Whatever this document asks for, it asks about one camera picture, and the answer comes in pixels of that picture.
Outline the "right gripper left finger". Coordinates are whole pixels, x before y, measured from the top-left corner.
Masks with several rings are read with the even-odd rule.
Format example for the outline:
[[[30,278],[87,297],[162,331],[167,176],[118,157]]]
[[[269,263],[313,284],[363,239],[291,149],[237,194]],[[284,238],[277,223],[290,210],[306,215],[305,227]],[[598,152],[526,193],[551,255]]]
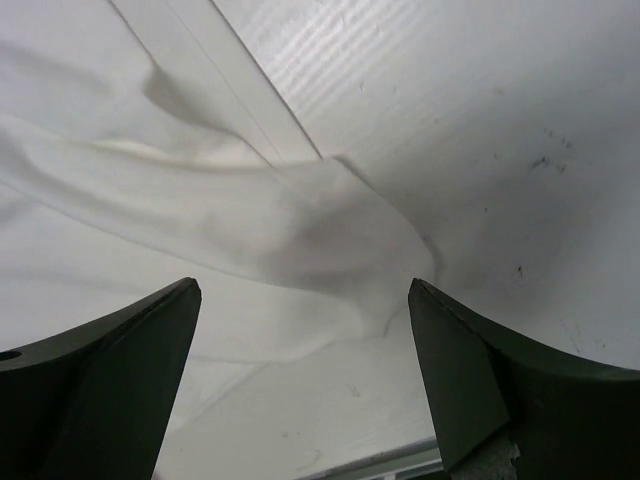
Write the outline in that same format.
[[[4,479],[149,479],[201,306],[193,278],[1,354]]]

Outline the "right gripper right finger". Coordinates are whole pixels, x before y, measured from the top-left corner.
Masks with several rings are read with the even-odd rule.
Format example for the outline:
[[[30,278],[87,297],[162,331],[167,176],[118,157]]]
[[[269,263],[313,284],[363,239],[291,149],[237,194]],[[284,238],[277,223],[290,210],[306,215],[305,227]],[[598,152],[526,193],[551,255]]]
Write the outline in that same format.
[[[411,327],[445,472],[453,479],[635,479],[639,374],[485,318],[426,281]]]

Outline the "white t-shirt red print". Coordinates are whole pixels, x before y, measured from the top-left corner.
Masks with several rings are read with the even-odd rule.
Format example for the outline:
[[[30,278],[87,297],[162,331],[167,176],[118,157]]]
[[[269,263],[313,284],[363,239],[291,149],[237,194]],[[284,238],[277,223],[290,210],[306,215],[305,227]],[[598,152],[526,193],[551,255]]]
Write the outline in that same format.
[[[384,334],[432,266],[210,2],[2,3],[4,348],[192,277],[179,428],[263,365]]]

